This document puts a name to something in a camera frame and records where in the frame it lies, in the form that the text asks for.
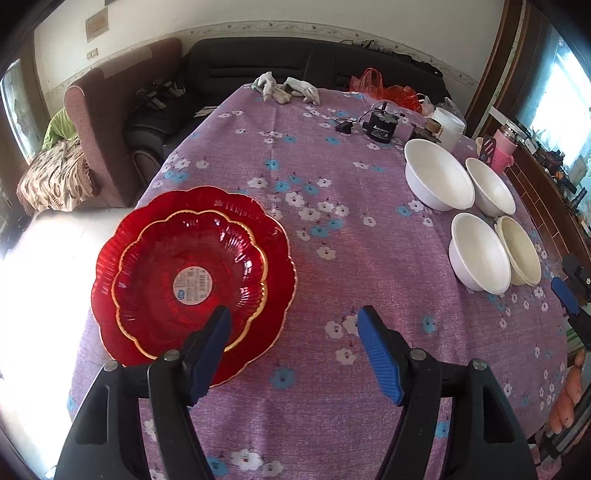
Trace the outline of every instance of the red plate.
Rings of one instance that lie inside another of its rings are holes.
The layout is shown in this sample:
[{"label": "red plate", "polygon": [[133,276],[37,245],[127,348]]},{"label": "red plate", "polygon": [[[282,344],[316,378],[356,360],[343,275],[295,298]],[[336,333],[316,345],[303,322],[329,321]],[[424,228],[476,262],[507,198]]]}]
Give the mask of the red plate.
[{"label": "red plate", "polygon": [[150,223],[165,219],[179,210],[214,209],[246,225],[256,243],[267,255],[267,303],[251,323],[245,338],[224,353],[213,385],[223,383],[266,353],[279,337],[285,315],[296,293],[297,276],[290,258],[289,243],[283,227],[267,216],[253,199],[229,194],[215,187],[198,187],[187,192],[174,191],[155,198],[146,207],[134,210],[119,224],[114,236],[101,249],[96,263],[96,281],[92,289],[92,310],[109,354],[124,365],[149,362],[119,329],[115,320],[115,303],[111,286],[118,273],[125,248],[134,242]]},{"label": "red plate", "polygon": [[112,287],[117,323],[157,358],[225,305],[231,350],[265,307],[266,279],[267,259],[248,227],[215,210],[181,210],[146,226],[121,255]]}]

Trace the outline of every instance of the white container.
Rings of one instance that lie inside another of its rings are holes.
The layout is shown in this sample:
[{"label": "white container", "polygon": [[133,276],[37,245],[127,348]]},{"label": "white container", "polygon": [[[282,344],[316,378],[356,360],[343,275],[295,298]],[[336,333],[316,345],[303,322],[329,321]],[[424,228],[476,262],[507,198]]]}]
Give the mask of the white container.
[{"label": "white container", "polygon": [[466,160],[466,169],[474,182],[476,206],[489,217],[513,215],[515,200],[505,182],[485,163],[475,158]]},{"label": "white container", "polygon": [[535,287],[542,278],[542,267],[530,236],[520,224],[507,216],[496,221],[495,231],[511,263],[511,283],[527,283]]},{"label": "white container", "polygon": [[439,133],[441,146],[448,152],[452,152],[454,148],[456,148],[460,137],[466,130],[466,125],[453,113],[450,113],[441,107],[435,109],[431,118],[437,120],[441,124],[441,132]]},{"label": "white container", "polygon": [[472,290],[500,295],[509,288],[511,264],[501,240],[471,213],[458,213],[452,220],[449,260],[459,280]]},{"label": "white container", "polygon": [[405,175],[413,193],[440,212],[474,205],[474,185],[456,158],[433,142],[415,138],[404,147]]}]

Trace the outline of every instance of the brown armchair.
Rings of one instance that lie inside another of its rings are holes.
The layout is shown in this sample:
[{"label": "brown armchair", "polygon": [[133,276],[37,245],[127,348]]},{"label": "brown armchair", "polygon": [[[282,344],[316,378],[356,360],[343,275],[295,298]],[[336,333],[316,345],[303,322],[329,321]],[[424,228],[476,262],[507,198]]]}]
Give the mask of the brown armchair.
[{"label": "brown armchair", "polygon": [[136,107],[135,92],[169,79],[180,60],[180,40],[166,38],[106,61],[66,91],[64,106],[100,188],[93,206],[128,207],[137,198],[141,181],[125,145],[124,123]]}]

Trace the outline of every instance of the wall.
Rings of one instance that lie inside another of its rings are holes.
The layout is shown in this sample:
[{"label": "wall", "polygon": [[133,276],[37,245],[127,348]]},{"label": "wall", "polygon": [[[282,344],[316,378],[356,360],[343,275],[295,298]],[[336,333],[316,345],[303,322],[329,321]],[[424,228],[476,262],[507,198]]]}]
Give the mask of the wall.
[{"label": "wall", "polygon": [[[63,82],[113,53],[153,38],[224,22],[318,23],[365,33],[358,38],[377,35],[440,60],[454,71],[456,82],[459,77],[460,83],[468,84],[467,89],[448,86],[465,110],[472,84],[478,83],[488,61],[503,4],[504,0],[242,0],[239,5],[236,0],[117,0],[109,6],[109,31],[87,43],[85,19],[104,1],[66,0],[35,32],[37,69],[53,111],[61,101],[53,91]],[[86,60],[94,48],[99,56]]]}]

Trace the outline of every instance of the purple tablecloth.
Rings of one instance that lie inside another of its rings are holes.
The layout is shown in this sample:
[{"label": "purple tablecloth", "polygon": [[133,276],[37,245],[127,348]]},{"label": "purple tablecloth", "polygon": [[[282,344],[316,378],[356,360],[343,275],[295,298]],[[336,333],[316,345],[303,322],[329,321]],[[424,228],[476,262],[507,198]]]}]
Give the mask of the purple tablecloth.
[{"label": "purple tablecloth", "polygon": [[[282,336],[191,411],[214,473],[229,479],[375,476],[400,411],[381,394],[357,333],[356,312],[366,304],[439,360],[487,360],[525,434],[533,434],[563,385],[566,362],[548,264],[536,288],[510,286],[500,297],[466,289],[447,256],[457,212],[431,211],[405,182],[402,145],[410,126],[399,127],[401,138],[390,145],[370,141],[359,127],[339,134],[335,118],[356,117],[372,100],[320,94],[315,108],[296,98],[288,105],[265,103],[240,88],[171,155],[139,203],[168,190],[215,185],[255,198],[291,242],[299,283]],[[465,161],[474,149],[463,138],[456,157]],[[540,238],[512,191],[515,218],[544,263]],[[107,357],[91,315],[72,410]],[[426,478],[439,474],[449,405],[442,401]],[[146,402],[141,415],[152,476],[164,478]]]}]

